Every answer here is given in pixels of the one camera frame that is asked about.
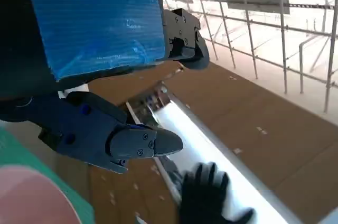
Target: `metal rail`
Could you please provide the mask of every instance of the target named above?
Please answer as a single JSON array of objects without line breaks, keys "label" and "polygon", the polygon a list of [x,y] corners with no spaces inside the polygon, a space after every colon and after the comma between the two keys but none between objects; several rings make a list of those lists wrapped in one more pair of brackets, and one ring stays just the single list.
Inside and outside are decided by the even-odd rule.
[{"label": "metal rail", "polygon": [[233,57],[233,52],[232,52],[232,46],[231,46],[231,43],[230,43],[230,37],[229,37],[228,27],[227,27],[226,19],[224,17],[224,11],[223,11],[223,7],[222,7],[222,2],[221,2],[221,0],[218,0],[218,2],[220,4],[220,8],[221,8],[222,20],[223,20],[224,29],[225,29],[226,35],[227,35],[228,45],[229,45],[229,48],[230,48],[230,55],[231,55],[232,64],[233,64],[233,67],[236,68],[236,64],[234,62],[234,57]]},{"label": "metal rail", "polygon": [[284,93],[287,94],[287,71],[286,71],[286,52],[285,52],[285,32],[284,32],[284,2],[279,0],[280,6],[280,26],[281,26],[281,50],[283,52],[283,73],[284,73]]},{"label": "metal rail", "polygon": [[209,31],[209,36],[210,36],[210,40],[211,40],[211,43],[212,43],[213,51],[215,52],[216,60],[218,60],[218,56],[217,56],[215,44],[214,44],[213,39],[212,39],[212,36],[211,36],[211,31],[210,31],[210,27],[209,27],[209,22],[208,22],[208,19],[206,18],[206,14],[205,14],[205,10],[204,10],[204,6],[203,6],[203,2],[202,2],[202,1],[201,1],[201,6],[202,6],[202,11],[203,11],[203,15],[204,15],[204,18],[205,18],[206,26],[207,26],[208,31]]},{"label": "metal rail", "polygon": [[254,51],[254,42],[252,40],[252,32],[251,32],[251,26],[250,26],[250,19],[249,19],[249,10],[248,10],[248,0],[243,0],[245,4],[245,16],[247,19],[247,25],[248,25],[248,32],[249,32],[249,39],[250,39],[250,46],[251,46],[251,54],[252,54],[252,61],[253,61],[253,69],[255,71],[255,77],[258,79],[258,74],[257,74],[257,65],[256,65],[256,56],[255,56],[255,51]]},{"label": "metal rail", "polygon": [[[239,1],[230,1],[230,0],[202,0],[206,2],[223,2],[223,3],[229,3],[229,4],[243,4]],[[247,2],[248,5],[254,5],[254,6],[279,6],[279,4],[273,4],[273,3],[258,3],[258,2]],[[325,4],[300,4],[300,3],[283,3],[285,7],[296,7],[296,8],[309,8],[309,9],[325,9],[325,10],[333,10],[334,5]]]},{"label": "metal rail", "polygon": [[[196,11],[190,11],[190,13],[203,14],[202,12],[196,12]],[[205,13],[205,15],[222,18],[221,15],[217,15],[217,14]],[[241,18],[235,18],[235,17],[229,17],[229,16],[225,16],[225,18],[229,19],[229,20],[238,21],[238,22],[247,22],[246,19],[241,19]],[[250,23],[251,24],[257,24],[257,25],[262,25],[262,26],[267,26],[267,27],[275,27],[277,29],[281,28],[280,25],[272,24],[272,23],[257,22],[257,21],[253,21],[253,20],[250,20]],[[288,25],[286,25],[284,28],[285,28],[285,30],[291,30],[291,31],[296,31],[296,32],[302,32],[302,33],[308,33],[308,34],[314,34],[314,35],[320,35],[320,36],[327,36],[327,37],[331,36],[331,33],[322,32],[322,31],[313,31],[313,30],[299,29],[297,27],[289,27]]]},{"label": "metal rail", "polygon": [[331,33],[331,44],[330,44],[330,56],[328,58],[328,70],[327,70],[325,104],[324,104],[324,112],[325,113],[327,113],[328,102],[329,102],[329,98],[330,98],[333,54],[334,54],[334,45],[335,45],[335,42],[336,42],[335,36],[336,36],[336,30],[337,30],[337,17],[338,17],[338,0],[334,0],[332,33]]},{"label": "metal rail", "polygon": [[299,72],[300,72],[300,81],[301,81],[301,94],[304,93],[304,72],[303,72],[303,46],[317,38],[318,36],[312,36],[305,40],[304,42],[300,43],[299,45]]}]

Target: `black glove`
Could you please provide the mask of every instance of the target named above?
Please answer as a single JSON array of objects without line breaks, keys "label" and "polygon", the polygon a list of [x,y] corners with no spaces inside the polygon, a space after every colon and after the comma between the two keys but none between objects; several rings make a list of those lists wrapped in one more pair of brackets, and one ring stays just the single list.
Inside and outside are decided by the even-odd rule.
[{"label": "black glove", "polygon": [[182,202],[179,208],[180,224],[246,224],[254,211],[245,212],[238,220],[222,216],[227,197],[229,177],[217,172],[217,166],[199,164],[196,174],[187,173],[182,185]]}]

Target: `brown cardboard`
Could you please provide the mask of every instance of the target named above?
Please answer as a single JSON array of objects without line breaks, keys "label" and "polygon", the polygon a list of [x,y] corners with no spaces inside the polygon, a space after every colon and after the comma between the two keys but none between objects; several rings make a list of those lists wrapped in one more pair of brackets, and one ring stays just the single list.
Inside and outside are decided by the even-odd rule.
[{"label": "brown cardboard", "polygon": [[275,190],[306,224],[318,223],[337,207],[338,143],[328,147]]},{"label": "brown cardboard", "polygon": [[[336,126],[212,64],[200,72],[198,81],[191,73],[180,77],[165,81],[168,89],[305,223],[315,223],[338,206],[332,193],[338,187],[333,159],[338,147],[331,149]],[[325,165],[311,164],[326,149],[331,149],[331,157]],[[314,179],[317,174],[322,174],[320,179]]]},{"label": "brown cardboard", "polygon": [[107,101],[119,105],[163,80],[178,68],[180,68],[178,62],[167,61],[152,69],[94,80],[89,83],[89,90]]}]

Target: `robotic arm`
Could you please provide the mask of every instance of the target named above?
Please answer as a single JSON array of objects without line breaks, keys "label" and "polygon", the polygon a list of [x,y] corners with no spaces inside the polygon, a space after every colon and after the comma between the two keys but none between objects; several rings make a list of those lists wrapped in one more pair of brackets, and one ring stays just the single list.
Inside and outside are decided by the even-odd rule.
[{"label": "robotic arm", "polygon": [[126,124],[123,111],[93,93],[71,92],[60,99],[57,91],[166,60],[190,69],[207,67],[209,53],[196,17],[183,9],[164,10],[158,0],[165,52],[155,63],[125,64],[56,80],[46,59],[46,36],[33,0],[2,1],[2,19],[7,22],[0,26],[1,120],[31,121],[42,128],[39,138],[53,150],[117,173],[127,171],[128,159],[168,155],[183,148],[181,139],[170,131]]}]

